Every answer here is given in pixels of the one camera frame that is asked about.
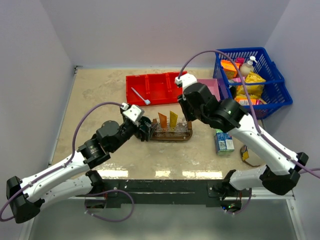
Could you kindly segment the dark green mug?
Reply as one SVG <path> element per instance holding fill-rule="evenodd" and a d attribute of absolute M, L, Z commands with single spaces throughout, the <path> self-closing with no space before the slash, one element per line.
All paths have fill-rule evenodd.
<path fill-rule="evenodd" d="M 142 116 L 141 119 L 138 121 L 138 129 L 135 133 L 136 138 L 138 138 L 142 142 L 148 142 L 149 140 L 147 140 L 147 138 L 149 135 L 149 129 L 151 124 L 152 122 L 148 117 Z"/>

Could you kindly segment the orange toothpaste tube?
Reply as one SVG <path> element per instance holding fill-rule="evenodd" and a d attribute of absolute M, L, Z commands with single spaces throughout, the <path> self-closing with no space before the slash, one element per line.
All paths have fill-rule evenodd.
<path fill-rule="evenodd" d="M 167 116 L 159 112 L 158 117 L 159 117 L 159 122 L 160 122 L 161 128 L 166 129 L 167 128 Z"/>

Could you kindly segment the yellow toothpaste tube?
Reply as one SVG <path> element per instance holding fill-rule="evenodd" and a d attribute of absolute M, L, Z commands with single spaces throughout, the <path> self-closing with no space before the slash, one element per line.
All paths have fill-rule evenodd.
<path fill-rule="evenodd" d="M 169 112 L 169 127 L 174 129 L 177 126 L 178 115 L 173 111 Z"/>

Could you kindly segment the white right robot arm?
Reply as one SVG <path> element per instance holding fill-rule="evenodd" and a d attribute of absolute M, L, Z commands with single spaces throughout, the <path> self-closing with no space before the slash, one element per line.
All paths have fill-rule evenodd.
<path fill-rule="evenodd" d="M 231 170 L 218 191 L 233 197 L 248 188 L 262 188 L 283 196 L 300 179 L 300 170 L 309 157 L 284 147 L 267 132 L 258 132 L 253 116 L 232 98 L 218 101 L 209 88 L 199 82 L 183 88 L 177 98 L 187 121 L 199 120 L 213 129 L 238 139 L 264 161 L 261 167 Z"/>

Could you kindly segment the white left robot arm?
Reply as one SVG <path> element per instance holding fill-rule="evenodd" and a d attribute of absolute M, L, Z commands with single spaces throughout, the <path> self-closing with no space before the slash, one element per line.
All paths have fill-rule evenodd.
<path fill-rule="evenodd" d="M 109 120 L 96 130 L 71 155 L 51 167 L 23 179 L 13 176 L 6 182 L 6 206 L 12 211 L 12 219 L 21 224 L 33 219 L 49 205 L 69 197 L 99 196 L 105 186 L 94 169 L 110 159 L 131 137 L 142 142 L 150 140 L 155 129 L 148 117 L 137 121 L 123 117 L 123 123 Z"/>

